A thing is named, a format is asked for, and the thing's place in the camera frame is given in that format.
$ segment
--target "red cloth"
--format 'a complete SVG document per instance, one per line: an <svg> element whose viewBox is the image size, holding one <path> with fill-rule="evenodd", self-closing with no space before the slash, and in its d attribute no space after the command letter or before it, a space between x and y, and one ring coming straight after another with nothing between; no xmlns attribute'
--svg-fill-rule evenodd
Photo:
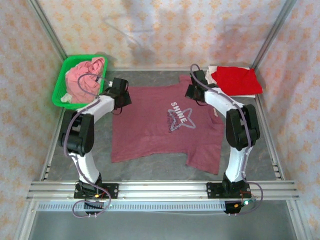
<svg viewBox="0 0 320 240"><path fill-rule="evenodd" d="M221 90L229 96L262 94L255 71L235 66L218 66L211 74Z"/></svg>
<svg viewBox="0 0 320 240"><path fill-rule="evenodd" d="M224 123L210 105L185 97L190 76L170 86L129 86L132 104L113 116L113 163L151 154L186 153L186 164L218 174Z"/></svg>

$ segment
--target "pink clothing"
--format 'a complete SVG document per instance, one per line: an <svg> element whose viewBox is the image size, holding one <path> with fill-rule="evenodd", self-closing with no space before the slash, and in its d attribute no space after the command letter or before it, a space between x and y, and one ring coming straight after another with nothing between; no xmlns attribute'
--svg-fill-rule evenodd
<svg viewBox="0 0 320 240"><path fill-rule="evenodd" d="M224 123L210 105L185 97L189 76L170 86L129 87L132 104L113 116L113 163L186 153L188 166L218 174Z"/></svg>
<svg viewBox="0 0 320 240"><path fill-rule="evenodd" d="M66 90L72 96L71 103L88 104L94 100L94 96L85 93L78 86L78 78L87 73L101 75L104 69L105 58L94 57L92 61L80 62L77 66L71 68L65 75ZM93 75L86 75L80 79L81 87L95 95L99 93L100 83L96 82L97 77Z"/></svg>

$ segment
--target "enclosure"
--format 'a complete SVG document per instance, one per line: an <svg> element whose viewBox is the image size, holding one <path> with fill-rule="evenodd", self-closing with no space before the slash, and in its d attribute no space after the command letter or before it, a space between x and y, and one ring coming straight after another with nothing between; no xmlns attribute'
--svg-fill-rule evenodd
<svg viewBox="0 0 320 240"><path fill-rule="evenodd" d="M319 13L312 0L1 0L1 239L320 238ZM130 87L173 86L194 63L254 69L263 93L232 98L257 113L245 173L263 188L261 206L228 217L223 199L208 199L229 163L225 135L218 174L186 165L185 153L112 163L108 113L92 155L118 199L96 219L75 218L79 175L52 94L65 59L93 54L106 57L108 81Z"/></svg>

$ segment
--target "vent grille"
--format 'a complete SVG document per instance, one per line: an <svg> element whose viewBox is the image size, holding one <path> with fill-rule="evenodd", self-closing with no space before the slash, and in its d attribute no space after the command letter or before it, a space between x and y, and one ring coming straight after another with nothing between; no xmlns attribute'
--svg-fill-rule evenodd
<svg viewBox="0 0 320 240"><path fill-rule="evenodd" d="M71 212L74 202L40 202L37 211L40 212ZM90 205L103 207L104 203L93 202ZM75 206L76 211L97 211L96 208L79 203ZM201 201L201 202L112 202L109 212L183 212L183 211L224 211L224 201Z"/></svg>

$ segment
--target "t-shirt sleeve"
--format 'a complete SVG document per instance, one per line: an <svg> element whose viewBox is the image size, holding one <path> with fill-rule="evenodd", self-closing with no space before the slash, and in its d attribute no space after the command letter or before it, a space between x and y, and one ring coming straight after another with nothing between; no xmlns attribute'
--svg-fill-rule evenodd
<svg viewBox="0 0 320 240"><path fill-rule="evenodd" d="M211 173L219 173L221 144L203 144L190 149L186 164L196 169Z"/></svg>
<svg viewBox="0 0 320 240"><path fill-rule="evenodd" d="M179 76L179 82L180 83L188 83L191 84L191 77L189 75L180 75Z"/></svg>

